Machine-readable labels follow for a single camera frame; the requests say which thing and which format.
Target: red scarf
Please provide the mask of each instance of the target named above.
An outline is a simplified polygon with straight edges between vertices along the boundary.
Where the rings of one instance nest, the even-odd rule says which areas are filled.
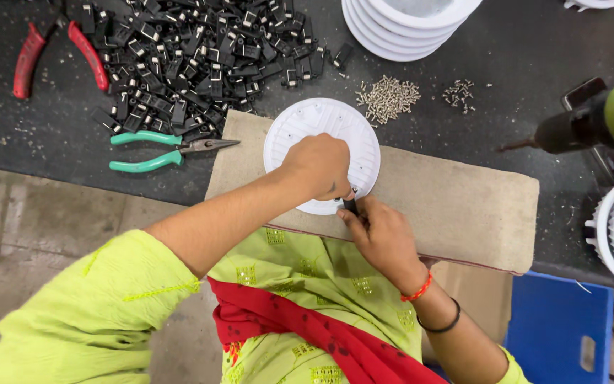
[[[266,290],[208,281],[219,301],[213,317],[225,349],[254,336],[294,332],[327,351],[350,383],[447,383],[413,357],[345,322]]]

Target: work table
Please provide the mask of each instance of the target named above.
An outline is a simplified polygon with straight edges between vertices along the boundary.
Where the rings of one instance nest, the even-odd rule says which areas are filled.
[[[77,4],[69,2],[68,13],[77,17],[72,6]],[[0,2],[0,169],[177,204],[202,201],[214,153],[146,174],[108,169],[111,160],[144,161],[167,148],[111,146],[109,132],[90,119],[90,112],[108,110],[113,101],[98,90],[85,58],[64,33],[57,31],[42,52],[30,100],[13,97],[27,22],[38,20],[46,4]],[[588,155],[493,150],[530,135],[543,119],[563,111],[561,97],[582,81],[601,76],[614,86],[614,8],[577,13],[558,1],[485,0],[435,53],[411,63],[388,62],[363,49],[349,33],[339,1],[295,0],[295,9],[312,17],[315,36],[329,49],[355,45],[346,78],[326,64],[321,78],[285,90],[280,76],[273,76],[254,103],[260,115],[276,118],[313,97],[356,106],[354,92],[362,81],[374,83],[383,75],[411,81],[422,97],[410,114],[376,128],[380,144],[540,180],[533,270],[614,286],[582,235],[584,221],[605,192],[597,181],[600,169]],[[476,111],[465,116],[440,97],[456,79],[475,83]]]

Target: person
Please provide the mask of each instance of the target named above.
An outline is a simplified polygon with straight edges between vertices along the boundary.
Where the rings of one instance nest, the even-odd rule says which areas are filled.
[[[111,239],[0,322],[0,384],[148,383],[150,335],[206,275],[223,383],[444,382],[420,363],[418,327],[453,383],[526,383],[374,196],[359,217],[338,211],[354,244],[262,227],[353,198],[348,167],[345,142],[305,137],[252,183]]]

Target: hand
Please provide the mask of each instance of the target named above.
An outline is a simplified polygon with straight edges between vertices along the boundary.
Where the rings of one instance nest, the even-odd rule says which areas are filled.
[[[347,143],[321,133],[307,136],[293,145],[280,168],[300,175],[312,189],[313,199],[353,199],[354,192],[347,181],[349,160]]]
[[[359,199],[357,207],[360,217],[348,210],[338,211],[357,249],[402,294],[413,295],[427,281],[428,269],[418,259],[414,233],[405,215],[372,195]]]

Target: gray floor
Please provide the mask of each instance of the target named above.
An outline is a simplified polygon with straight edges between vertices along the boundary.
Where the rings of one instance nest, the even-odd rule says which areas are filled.
[[[116,234],[185,207],[0,172],[0,319]],[[221,345],[203,285],[151,341],[153,383],[219,383]]]

